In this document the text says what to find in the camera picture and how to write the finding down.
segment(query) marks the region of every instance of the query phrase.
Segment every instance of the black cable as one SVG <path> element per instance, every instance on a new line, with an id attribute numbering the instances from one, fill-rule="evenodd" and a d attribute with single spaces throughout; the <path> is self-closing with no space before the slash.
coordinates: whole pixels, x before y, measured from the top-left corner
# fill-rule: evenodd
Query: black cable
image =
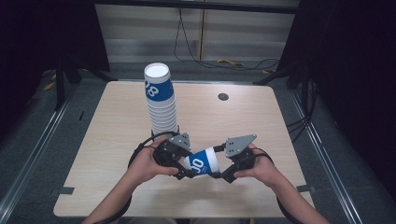
<path id="1" fill-rule="evenodd" d="M 262 153 L 260 154 L 255 154 L 254 158 L 260 157 L 260 156 L 264 156 L 266 158 L 268 158 L 268 160 L 270 160 L 270 162 L 274 164 L 274 161 L 272 160 L 272 158 L 270 157 L 270 155 L 268 155 L 268 153 L 266 153 L 264 150 L 262 150 L 261 148 L 258 147 L 254 147 L 251 149 L 258 149 L 260 151 L 262 151 Z M 285 218 L 287 218 L 289 221 L 291 221 L 294 224 L 302 224 L 302 222 L 300 222 L 299 220 L 297 220 L 297 218 L 295 218 L 294 216 L 292 216 L 287 210 L 286 208 L 283 206 L 282 202 L 279 200 L 279 198 L 276 196 L 276 201 L 277 201 L 277 205 L 279 206 L 280 211 L 283 213 L 283 215 L 285 216 Z"/>
<path id="2" fill-rule="evenodd" d="M 286 127 L 294 126 L 294 125 L 300 123 L 301 121 L 305 120 L 306 118 L 307 118 L 307 116 L 304 116 L 302 119 L 299 119 L 299 120 L 297 120 L 297 121 L 295 121 L 293 123 L 287 124 Z"/>
<path id="3" fill-rule="evenodd" d="M 154 140 L 156 137 L 159 137 L 159 136 L 165 135 L 165 134 L 172 134 L 173 136 L 178 135 L 178 133 L 175 133 L 175 132 L 163 132 L 163 133 L 157 133 L 157 134 L 152 135 L 152 136 L 151 136 L 150 138 L 148 138 L 146 141 L 144 141 L 143 143 L 140 143 L 140 144 L 139 144 L 139 146 L 137 147 L 137 149 L 134 151 L 134 154 L 131 156 L 131 159 L 129 159 L 128 168 L 131 166 L 132 162 L 134 161 L 134 158 L 136 158 L 137 154 L 139 154 L 139 152 L 140 152 L 143 148 L 145 148 L 145 147 L 151 147 L 151 148 L 154 148 L 154 149 L 155 149 L 155 147 L 152 147 L 152 146 L 145 146 L 146 143 L 148 143 L 148 142 L 151 141 L 151 140 Z M 126 211 L 128 211 L 128 208 L 129 208 L 129 206 L 131 205 L 131 200 L 132 200 L 132 196 L 129 197 L 128 201 L 127 201 L 126 204 L 120 209 L 119 212 L 117 212 L 116 214 L 114 214 L 114 215 L 112 215 L 111 217 L 108 217 L 108 218 L 106 218 L 106 219 L 104 219 L 104 220 L 95 222 L 94 224 L 108 224 L 108 223 L 111 223 L 111 222 L 113 222 L 113 221 L 118 220 L 119 218 L 121 218 L 121 217 L 126 213 Z"/>
<path id="4" fill-rule="evenodd" d="M 218 65 L 218 64 L 206 63 L 206 62 L 203 62 L 203 61 L 196 60 L 194 58 L 192 52 L 191 52 L 191 49 L 190 49 L 189 40 L 187 38 L 186 29 L 184 28 L 184 22 L 183 22 L 183 19 L 182 19 L 182 16 L 181 16 L 181 8 L 178 9 L 178 13 L 179 13 L 179 21 L 178 21 L 178 26 L 177 26 L 177 36 L 176 36 L 176 40 L 175 40 L 174 55 L 181 62 L 196 62 L 196 63 L 198 63 L 199 65 L 201 65 L 202 67 L 205 67 L 205 68 L 225 68 L 225 69 L 231 69 L 231 70 L 234 70 L 234 71 L 249 71 L 249 70 L 268 69 L 268 68 L 271 68 L 271 67 L 273 67 L 273 66 L 275 66 L 275 65 L 277 65 L 279 63 L 279 59 L 264 59 L 264 60 L 261 60 L 258 64 L 256 64 L 256 66 L 254 66 L 254 67 L 245 67 L 245 66 L 243 66 L 243 67 L 231 67 L 231 66 L 221 66 L 221 65 Z M 180 31 L 180 25 L 181 25 L 181 27 L 183 29 L 184 38 L 185 38 L 186 44 L 187 44 L 187 49 L 189 50 L 189 54 L 192 57 L 192 60 L 182 60 L 182 59 L 177 57 L 176 51 L 177 51 L 177 41 L 178 41 L 178 33 Z M 260 64 L 262 64 L 263 62 L 268 62 L 268 61 L 275 61 L 275 62 L 273 64 L 271 64 L 270 66 L 259 68 Z"/>
<path id="5" fill-rule="evenodd" d="M 317 86 L 314 84 L 313 81 L 311 81 L 311 101 L 312 101 L 312 105 L 311 108 L 308 111 L 308 114 L 302 118 L 303 124 L 300 124 L 297 128 L 289 131 L 289 133 L 292 133 L 296 130 L 298 130 L 299 128 L 303 127 L 298 134 L 294 137 L 294 139 L 291 141 L 292 143 L 294 143 L 299 137 L 300 135 L 303 133 L 304 129 L 306 129 L 306 127 L 309 125 L 310 120 L 312 119 L 312 115 L 314 113 L 314 109 L 315 109 L 315 105 L 316 105 L 316 101 L 317 101 L 317 97 L 318 97 L 318 88 Z"/>

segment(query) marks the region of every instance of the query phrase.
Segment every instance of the human hand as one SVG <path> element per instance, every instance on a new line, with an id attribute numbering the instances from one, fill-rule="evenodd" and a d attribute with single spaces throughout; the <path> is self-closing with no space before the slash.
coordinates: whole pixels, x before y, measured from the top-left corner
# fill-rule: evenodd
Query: human hand
<path id="1" fill-rule="evenodd" d="M 250 144 L 248 147 L 252 148 L 253 154 L 255 155 L 266 153 L 259 149 L 253 149 L 256 148 L 253 144 Z M 260 156 L 256 158 L 253 168 L 235 172 L 233 176 L 236 178 L 248 176 L 255 177 L 265 184 L 265 186 L 271 188 L 278 175 L 281 175 L 281 173 L 276 169 L 274 164 L 268 158 Z"/>
<path id="2" fill-rule="evenodd" d="M 134 181 L 136 185 L 140 185 L 146 181 L 149 181 L 156 175 L 175 175 L 178 169 L 175 167 L 164 167 L 157 164 L 152 154 L 154 148 L 158 147 L 161 142 L 167 140 L 166 137 L 162 137 L 154 141 L 149 147 L 144 147 L 128 168 L 126 175 L 131 181 Z"/>

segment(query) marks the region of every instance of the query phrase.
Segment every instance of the metal frame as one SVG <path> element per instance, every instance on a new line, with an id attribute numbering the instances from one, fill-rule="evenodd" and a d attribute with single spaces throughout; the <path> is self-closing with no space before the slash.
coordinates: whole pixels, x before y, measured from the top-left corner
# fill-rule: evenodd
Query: metal frame
<path id="1" fill-rule="evenodd" d="M 195 2 L 195 1 L 93 0 L 93 2 L 99 5 L 137 6 L 137 7 L 179 7 L 179 8 L 266 12 L 266 13 L 281 13 L 281 14 L 300 14 L 300 13 L 315 12 L 315 10 L 298 8 L 298 7 L 272 7 L 272 6 L 247 5 L 247 4 Z"/>
<path id="2" fill-rule="evenodd" d="M 290 91 L 290 94 L 294 104 L 297 107 L 300 117 L 304 118 L 305 112 L 302 108 L 302 101 L 300 99 L 300 96 L 297 94 L 296 91 Z M 312 141 L 312 144 L 315 147 L 316 152 L 318 153 L 318 157 L 323 165 L 327 177 L 329 177 L 335 195 L 337 195 L 337 198 L 341 206 L 343 207 L 344 212 L 346 213 L 346 217 L 349 220 L 349 223 L 361 224 L 362 221 L 361 217 L 359 216 L 358 210 L 353 203 L 352 198 L 349 196 L 349 193 L 347 192 L 343 181 L 335 170 L 335 167 L 332 164 L 332 160 L 330 159 L 329 154 L 327 154 L 326 148 L 323 146 L 323 143 L 314 127 L 314 124 L 311 121 L 308 122 L 306 126 L 306 131 Z"/>
<path id="3" fill-rule="evenodd" d="M 15 208 L 18 200 L 23 194 L 30 177 L 33 175 L 35 168 L 38 165 L 41 157 L 43 156 L 48 143 L 50 142 L 51 137 L 55 133 L 58 124 L 61 122 L 62 117 L 64 116 L 64 112 L 68 107 L 71 99 L 73 98 L 78 85 L 75 84 L 69 92 L 69 95 L 65 99 L 64 103 L 60 106 L 60 108 L 55 111 L 47 125 L 46 129 L 42 133 L 40 139 L 38 140 L 35 148 L 30 154 L 27 162 L 24 164 L 23 168 L 19 172 L 17 178 L 14 180 L 12 185 L 9 187 L 7 193 L 4 195 L 3 199 L 0 202 L 0 224 L 6 224 L 9 217 L 12 214 L 12 211 Z"/>

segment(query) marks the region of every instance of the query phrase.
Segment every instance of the black cable on floor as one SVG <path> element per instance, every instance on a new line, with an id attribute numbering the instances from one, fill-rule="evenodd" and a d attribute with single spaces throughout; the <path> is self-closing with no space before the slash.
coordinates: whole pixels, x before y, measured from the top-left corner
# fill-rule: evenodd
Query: black cable on floor
<path id="1" fill-rule="evenodd" d="M 311 103 L 311 108 L 308 111 L 308 114 L 304 118 L 302 118 L 302 119 L 300 119 L 298 121 L 295 121 L 292 124 L 288 125 L 288 127 L 290 127 L 290 126 L 293 126 L 293 125 L 295 125 L 295 124 L 297 124 L 297 123 L 299 123 L 301 121 L 303 122 L 297 128 L 294 128 L 293 130 L 289 131 L 289 133 L 293 133 L 296 130 L 301 128 L 301 130 L 297 133 L 297 135 L 291 141 L 292 143 L 297 141 L 297 139 L 301 136 L 301 134 L 303 133 L 303 131 L 306 129 L 306 127 L 308 126 L 309 122 L 311 121 L 312 115 L 314 113 L 314 109 L 315 109 L 315 105 L 316 105 L 316 101 L 317 101 L 317 97 L 318 97 L 318 88 L 317 88 L 316 84 L 314 83 L 314 81 L 312 81 L 312 80 L 311 80 L 311 91 L 310 91 L 310 94 L 311 94 L 312 103 Z"/>
<path id="2" fill-rule="evenodd" d="M 294 121 L 293 123 L 287 124 L 286 127 L 294 126 L 294 125 L 300 123 L 301 121 L 305 120 L 306 118 L 307 118 L 307 116 L 305 116 L 305 117 L 303 117 L 302 119 L 299 119 L 299 120 L 297 120 L 297 121 Z"/>
<path id="3" fill-rule="evenodd" d="M 225 69 L 231 69 L 231 70 L 234 70 L 234 71 L 249 71 L 249 70 L 269 69 L 269 68 L 271 68 L 271 67 L 273 67 L 273 66 L 275 66 L 275 65 L 277 65 L 279 63 L 279 59 L 264 59 L 264 60 L 261 60 L 258 64 L 256 64 L 256 66 L 254 66 L 254 67 L 245 67 L 245 66 L 231 67 L 231 66 L 221 66 L 221 65 L 218 65 L 218 64 L 206 63 L 206 62 L 203 62 L 203 61 L 196 60 L 194 58 L 192 52 L 191 52 L 191 49 L 190 49 L 189 40 L 187 38 L 186 29 L 184 28 L 183 18 L 181 16 L 181 8 L 178 9 L 178 14 L 179 14 L 179 21 L 178 21 L 178 26 L 177 26 L 177 36 L 176 36 L 176 40 L 175 40 L 174 55 L 181 62 L 196 62 L 196 63 L 198 63 L 199 65 L 201 65 L 202 67 L 205 67 L 205 68 L 225 68 Z M 187 49 L 189 50 L 189 54 L 192 57 L 192 60 L 183 60 L 183 59 L 180 59 L 179 57 L 177 57 L 176 51 L 177 51 L 177 41 L 178 41 L 178 33 L 180 31 L 180 25 L 182 27 L 184 38 L 185 38 L 186 44 L 187 44 Z M 259 67 L 262 63 L 268 62 L 268 61 L 275 61 L 275 62 L 273 64 L 269 65 L 269 66 L 266 66 L 266 67 L 262 67 L 262 68 Z"/>

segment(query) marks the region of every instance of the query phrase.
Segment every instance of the paper cup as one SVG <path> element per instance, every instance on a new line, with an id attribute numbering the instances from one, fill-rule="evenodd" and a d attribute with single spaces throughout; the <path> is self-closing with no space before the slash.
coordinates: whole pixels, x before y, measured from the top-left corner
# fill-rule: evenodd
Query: paper cup
<path id="1" fill-rule="evenodd" d="M 163 63 L 151 63 L 145 68 L 145 87 L 148 104 L 167 107 L 175 100 L 171 74 Z"/>
<path id="2" fill-rule="evenodd" d="M 177 132 L 176 97 L 166 64 L 146 66 L 145 89 L 153 133 Z"/>
<path id="3" fill-rule="evenodd" d="M 192 170 L 199 175 L 219 172 L 218 159 L 213 147 L 207 148 L 184 159 L 186 169 Z"/>

